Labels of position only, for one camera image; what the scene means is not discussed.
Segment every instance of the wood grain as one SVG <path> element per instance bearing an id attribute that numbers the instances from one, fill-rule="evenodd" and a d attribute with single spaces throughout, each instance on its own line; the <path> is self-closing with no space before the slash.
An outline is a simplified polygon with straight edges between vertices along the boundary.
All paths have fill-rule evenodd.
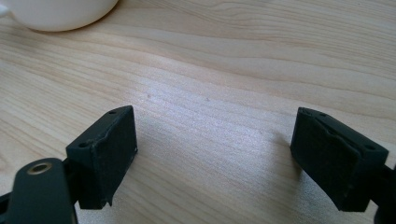
<path id="1" fill-rule="evenodd" d="M 0 194 L 108 110 L 133 105 L 139 154 L 113 207 L 80 223 L 373 223 L 338 212 L 293 162 L 298 106 L 396 163 L 391 0 L 120 0 L 40 33 L 0 20 Z"/>

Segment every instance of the screw hole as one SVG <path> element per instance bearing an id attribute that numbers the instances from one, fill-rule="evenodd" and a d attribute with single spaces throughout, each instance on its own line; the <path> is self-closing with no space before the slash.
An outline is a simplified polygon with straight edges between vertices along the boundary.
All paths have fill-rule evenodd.
<path id="1" fill-rule="evenodd" d="M 80 143 L 78 146 L 79 146 L 79 147 L 87 147 L 87 146 L 88 146 L 88 143 Z"/>
<path id="2" fill-rule="evenodd" d="M 87 141 L 85 141 L 85 142 L 83 142 L 83 143 L 80 143 L 78 146 L 79 146 L 79 147 L 87 147 L 87 146 L 89 146 L 92 142 L 93 142 L 92 139 L 88 139 Z"/>
<path id="3" fill-rule="evenodd" d="M 367 148 L 370 149 L 370 150 L 375 150 L 375 147 L 372 147 L 372 146 L 370 146 L 370 145 L 366 145 L 365 147 L 367 147 Z"/>
<path id="4" fill-rule="evenodd" d="M 48 171 L 52 167 L 52 164 L 49 162 L 43 162 L 32 166 L 28 171 L 28 175 L 39 175 Z"/>

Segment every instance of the black 3d printed part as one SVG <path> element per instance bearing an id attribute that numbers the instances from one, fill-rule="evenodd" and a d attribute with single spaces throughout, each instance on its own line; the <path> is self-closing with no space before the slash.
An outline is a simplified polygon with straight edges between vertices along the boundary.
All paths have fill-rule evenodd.
<path id="1" fill-rule="evenodd" d="M 18 171 L 13 191 L 0 197 L 0 224 L 72 224 L 76 201 L 83 209 L 111 205 L 137 152 L 134 109 L 105 113 L 66 151 L 64 161 L 34 161 Z"/>
<path id="2" fill-rule="evenodd" d="M 34 161 L 15 176 L 6 223 L 75 223 L 64 165 L 54 158 Z"/>
<path id="3" fill-rule="evenodd" d="M 79 173 L 79 206 L 101 209 L 112 204 L 137 152 L 134 110 L 124 106 L 104 114 L 67 148 L 70 170 Z"/>
<path id="4" fill-rule="evenodd" d="M 365 211 L 388 151 L 340 121 L 299 108 L 291 154 L 339 210 Z"/>

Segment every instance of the white mug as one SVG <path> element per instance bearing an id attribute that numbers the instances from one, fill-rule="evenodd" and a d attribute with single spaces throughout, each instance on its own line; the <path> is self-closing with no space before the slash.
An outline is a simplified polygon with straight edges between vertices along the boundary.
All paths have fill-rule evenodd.
<path id="1" fill-rule="evenodd" d="M 118 0 L 0 0 L 0 17 L 39 31 L 66 31 L 88 25 L 107 14 Z"/>

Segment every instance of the table surface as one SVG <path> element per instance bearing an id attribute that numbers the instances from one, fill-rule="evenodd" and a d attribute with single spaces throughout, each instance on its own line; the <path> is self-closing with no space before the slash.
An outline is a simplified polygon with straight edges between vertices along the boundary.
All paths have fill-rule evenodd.
<path id="1" fill-rule="evenodd" d="M 139 153 L 112 207 L 80 223 L 373 223 L 339 212 L 290 155 L 299 106 L 396 163 L 393 0 L 121 0 L 98 22 L 0 20 L 0 193 L 108 110 L 133 105 Z"/>

